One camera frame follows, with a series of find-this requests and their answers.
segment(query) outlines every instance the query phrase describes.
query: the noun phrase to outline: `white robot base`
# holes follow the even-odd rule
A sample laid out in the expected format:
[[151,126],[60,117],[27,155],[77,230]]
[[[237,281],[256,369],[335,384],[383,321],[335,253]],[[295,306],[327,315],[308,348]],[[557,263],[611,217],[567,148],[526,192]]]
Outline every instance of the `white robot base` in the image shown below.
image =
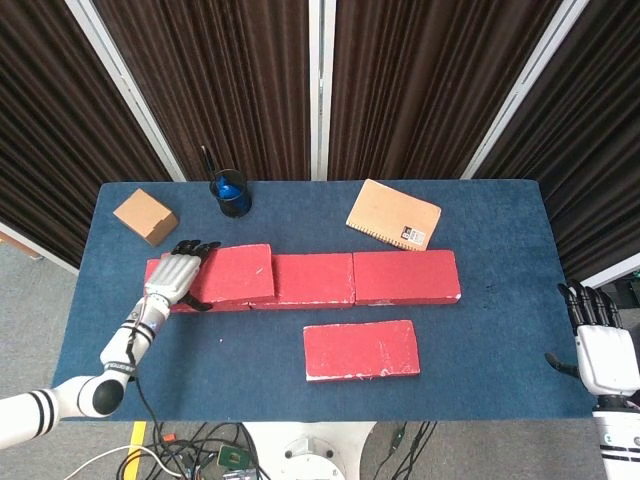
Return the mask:
[[272,480],[360,480],[360,458],[376,422],[246,422]]

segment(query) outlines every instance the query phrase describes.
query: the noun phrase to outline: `yellow tape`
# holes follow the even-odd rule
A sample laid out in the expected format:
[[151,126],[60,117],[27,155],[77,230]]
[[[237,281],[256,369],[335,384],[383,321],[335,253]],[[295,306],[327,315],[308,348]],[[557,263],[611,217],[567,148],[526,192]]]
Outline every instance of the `yellow tape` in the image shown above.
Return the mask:
[[[131,431],[131,445],[142,445],[144,443],[144,431],[147,428],[147,422],[133,422],[133,430]],[[129,449],[129,455],[133,452],[139,452],[140,450],[132,447]],[[140,463],[140,457],[136,456],[135,459],[127,465],[124,471],[124,480],[136,480],[138,476],[138,465]]]

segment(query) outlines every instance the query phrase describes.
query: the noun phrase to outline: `gray floor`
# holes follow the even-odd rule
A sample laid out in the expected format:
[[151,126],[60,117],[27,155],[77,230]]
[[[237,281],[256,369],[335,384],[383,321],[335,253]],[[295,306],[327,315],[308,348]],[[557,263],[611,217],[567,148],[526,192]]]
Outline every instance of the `gray floor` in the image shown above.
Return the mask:
[[[0,398],[49,386],[59,353],[75,277],[47,260],[33,261],[0,244]],[[628,320],[640,320],[638,311]],[[63,423],[48,436],[0,451],[0,480],[63,479],[84,461],[128,443],[130,423]],[[173,424],[181,436],[193,424]],[[362,459],[371,480],[386,455],[394,424],[378,424]],[[379,478],[388,479],[418,428],[410,424],[399,452]],[[602,479],[590,420],[449,422],[438,425],[412,479]],[[104,458],[78,479],[112,479],[124,454]]]

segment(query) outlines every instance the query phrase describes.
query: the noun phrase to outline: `dark brown curtain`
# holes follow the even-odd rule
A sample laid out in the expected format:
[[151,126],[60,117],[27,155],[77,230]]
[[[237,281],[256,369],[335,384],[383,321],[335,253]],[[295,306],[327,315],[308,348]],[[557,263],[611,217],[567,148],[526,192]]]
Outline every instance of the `dark brown curtain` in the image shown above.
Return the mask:
[[63,0],[0,12],[0,219],[77,266],[102,183],[170,179]]
[[329,178],[459,177],[559,4],[338,2]]
[[310,177],[306,1],[94,3],[191,180]]
[[476,176],[540,182],[569,277],[640,251],[640,2],[589,2]]

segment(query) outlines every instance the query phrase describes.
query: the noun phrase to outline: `spiral notebook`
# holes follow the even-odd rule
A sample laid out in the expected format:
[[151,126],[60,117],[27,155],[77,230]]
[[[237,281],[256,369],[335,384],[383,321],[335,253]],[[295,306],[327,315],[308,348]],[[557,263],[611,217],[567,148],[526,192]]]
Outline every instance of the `spiral notebook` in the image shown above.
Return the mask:
[[347,225],[404,250],[426,250],[440,207],[365,180]]

